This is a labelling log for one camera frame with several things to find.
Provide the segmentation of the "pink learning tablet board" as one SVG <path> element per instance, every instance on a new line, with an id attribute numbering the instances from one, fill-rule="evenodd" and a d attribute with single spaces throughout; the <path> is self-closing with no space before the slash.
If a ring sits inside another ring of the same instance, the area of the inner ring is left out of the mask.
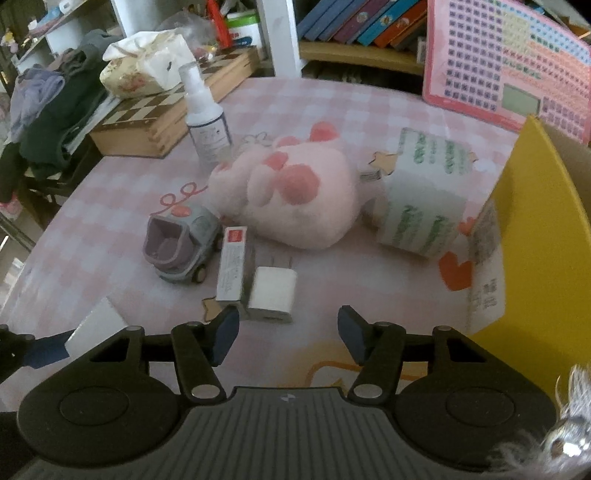
<path id="1" fill-rule="evenodd" d="M 590 47 L 517 1 L 428 4 L 424 100 L 519 131 L 535 116 L 590 141 Z"/>

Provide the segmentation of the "pile of dark clothes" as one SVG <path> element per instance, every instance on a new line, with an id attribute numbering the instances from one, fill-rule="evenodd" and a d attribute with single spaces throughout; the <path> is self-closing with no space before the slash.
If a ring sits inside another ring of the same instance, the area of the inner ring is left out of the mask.
<path id="1" fill-rule="evenodd" d="M 99 75 L 103 54 L 120 38 L 95 29 L 54 70 L 31 67 L 15 84 L 11 97 L 10 141 L 1 153 L 1 202 L 16 195 L 27 170 L 43 181 L 68 169 L 67 146 L 107 98 Z"/>

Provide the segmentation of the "small white box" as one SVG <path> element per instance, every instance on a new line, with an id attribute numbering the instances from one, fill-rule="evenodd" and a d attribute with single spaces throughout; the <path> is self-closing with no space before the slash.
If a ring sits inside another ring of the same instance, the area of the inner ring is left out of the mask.
<path id="1" fill-rule="evenodd" d="M 75 360 L 100 343 L 127 327 L 123 317 L 111 301 L 100 300 L 66 340 L 64 347 L 71 360 Z"/>

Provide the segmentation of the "pink plush toy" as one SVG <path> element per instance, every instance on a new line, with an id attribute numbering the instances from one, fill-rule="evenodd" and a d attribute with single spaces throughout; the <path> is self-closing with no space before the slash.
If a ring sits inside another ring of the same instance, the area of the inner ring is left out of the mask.
<path id="1" fill-rule="evenodd" d="M 329 122 L 315 123 L 305 140 L 283 136 L 243 148 L 214 168 L 208 192 L 225 219 L 304 250 L 335 245 L 360 213 L 356 173 Z"/>

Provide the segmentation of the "wooden chess box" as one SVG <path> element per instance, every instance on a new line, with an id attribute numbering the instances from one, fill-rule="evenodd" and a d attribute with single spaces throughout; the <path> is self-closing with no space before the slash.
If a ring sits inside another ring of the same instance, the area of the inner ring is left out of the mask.
<path id="1" fill-rule="evenodd" d="M 256 48 L 231 48 L 201 66 L 201 76 L 219 102 L 259 69 Z M 104 156 L 163 158 L 187 133 L 184 88 L 122 101 L 90 132 Z"/>

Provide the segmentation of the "white red medicine box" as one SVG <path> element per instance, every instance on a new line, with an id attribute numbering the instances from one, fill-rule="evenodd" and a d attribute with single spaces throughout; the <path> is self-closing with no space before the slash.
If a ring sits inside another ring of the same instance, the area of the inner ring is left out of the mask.
<path id="1" fill-rule="evenodd" d="M 254 273 L 254 254 L 245 226 L 226 227 L 216 284 L 216 302 L 221 308 L 235 307 L 240 319 L 249 319 L 249 293 Z"/>

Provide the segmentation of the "white spray bottle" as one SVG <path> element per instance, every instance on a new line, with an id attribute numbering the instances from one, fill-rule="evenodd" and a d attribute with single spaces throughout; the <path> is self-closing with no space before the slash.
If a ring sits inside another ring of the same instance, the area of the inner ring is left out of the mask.
<path id="1" fill-rule="evenodd" d="M 231 150 L 228 122 L 196 62 L 182 65 L 179 76 L 187 109 L 185 124 L 197 150 L 200 168 L 209 174 L 221 161 L 221 154 Z"/>

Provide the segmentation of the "white green jar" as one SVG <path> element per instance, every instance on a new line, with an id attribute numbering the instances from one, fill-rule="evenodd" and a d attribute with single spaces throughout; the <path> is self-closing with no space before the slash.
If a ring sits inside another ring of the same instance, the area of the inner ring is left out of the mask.
<path id="1" fill-rule="evenodd" d="M 235 47 L 263 48 L 263 34 L 260 30 L 259 13 L 255 9 L 228 13 L 226 25 Z"/>

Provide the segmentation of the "grey toy truck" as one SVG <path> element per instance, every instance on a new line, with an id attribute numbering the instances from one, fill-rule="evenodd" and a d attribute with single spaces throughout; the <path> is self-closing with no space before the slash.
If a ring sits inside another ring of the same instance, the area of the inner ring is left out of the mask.
<path id="1" fill-rule="evenodd" d="M 221 245 L 221 221 L 211 210 L 194 204 L 174 207 L 167 215 L 150 215 L 142 254 L 163 280 L 199 284 Z"/>

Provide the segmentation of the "furry grey keychain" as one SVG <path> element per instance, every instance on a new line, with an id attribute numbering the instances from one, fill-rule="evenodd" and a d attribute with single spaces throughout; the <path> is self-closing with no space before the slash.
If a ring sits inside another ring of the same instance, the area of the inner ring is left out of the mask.
<path id="1" fill-rule="evenodd" d="M 503 479 L 588 479 L 590 477 L 590 366 L 575 365 L 568 398 L 556 398 L 558 421 L 541 440 L 522 432 L 520 440 L 494 451 L 492 472 Z"/>

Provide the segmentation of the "yellow cardboard box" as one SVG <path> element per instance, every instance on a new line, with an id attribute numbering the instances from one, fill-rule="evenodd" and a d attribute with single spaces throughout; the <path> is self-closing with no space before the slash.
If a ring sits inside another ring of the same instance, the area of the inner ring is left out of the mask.
<path id="1" fill-rule="evenodd" d="M 560 402 L 590 363 L 590 149 L 526 120 L 469 236 L 470 337 Z"/>

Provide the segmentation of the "white green tissue pack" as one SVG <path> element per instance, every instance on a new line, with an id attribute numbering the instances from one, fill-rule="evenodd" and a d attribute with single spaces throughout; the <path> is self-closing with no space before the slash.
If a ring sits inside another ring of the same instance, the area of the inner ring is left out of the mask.
<path id="1" fill-rule="evenodd" d="M 459 234 L 475 157 L 464 144 L 423 131 L 401 131 L 398 150 L 377 152 L 361 178 L 377 184 L 363 208 L 377 241 L 439 259 Z"/>

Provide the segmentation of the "row of colourful books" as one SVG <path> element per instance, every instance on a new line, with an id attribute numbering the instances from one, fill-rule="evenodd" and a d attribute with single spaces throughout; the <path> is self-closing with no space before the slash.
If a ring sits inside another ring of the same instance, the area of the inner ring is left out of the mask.
<path id="1" fill-rule="evenodd" d="M 297 22 L 297 38 L 385 48 L 427 10 L 427 1 L 318 1 Z"/>

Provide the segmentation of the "white USB charger cube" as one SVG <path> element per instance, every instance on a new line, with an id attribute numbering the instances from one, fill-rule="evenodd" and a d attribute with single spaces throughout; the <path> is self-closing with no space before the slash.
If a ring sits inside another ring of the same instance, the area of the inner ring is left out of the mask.
<path id="1" fill-rule="evenodd" d="M 277 264 L 271 256 L 269 261 L 254 270 L 247 304 L 249 319 L 290 323 L 296 292 L 297 272 L 291 263 Z"/>

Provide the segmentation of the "white bookshelf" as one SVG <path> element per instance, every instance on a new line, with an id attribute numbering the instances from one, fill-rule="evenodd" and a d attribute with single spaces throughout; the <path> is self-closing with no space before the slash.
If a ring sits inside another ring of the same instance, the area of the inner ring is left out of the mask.
<path id="1" fill-rule="evenodd" d="M 76 48 L 82 37 L 94 28 L 116 25 L 124 36 L 151 30 L 180 10 L 184 1 L 75 1 L 15 63 L 22 72 L 29 66 L 48 64 L 68 48 Z M 263 38 L 270 52 L 273 72 L 281 78 L 296 78 L 308 61 L 322 61 L 375 67 L 422 75 L 424 66 L 415 55 L 396 50 L 297 40 L 294 3 L 257 1 Z"/>

